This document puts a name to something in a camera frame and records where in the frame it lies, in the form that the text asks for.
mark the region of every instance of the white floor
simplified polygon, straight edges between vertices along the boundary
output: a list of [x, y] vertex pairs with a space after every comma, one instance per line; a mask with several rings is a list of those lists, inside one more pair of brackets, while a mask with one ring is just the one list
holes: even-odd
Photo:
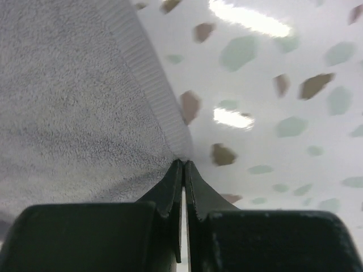
[[363, 253], [362, 0], [133, 1], [175, 95], [200, 102], [204, 179], [241, 209], [336, 213]]

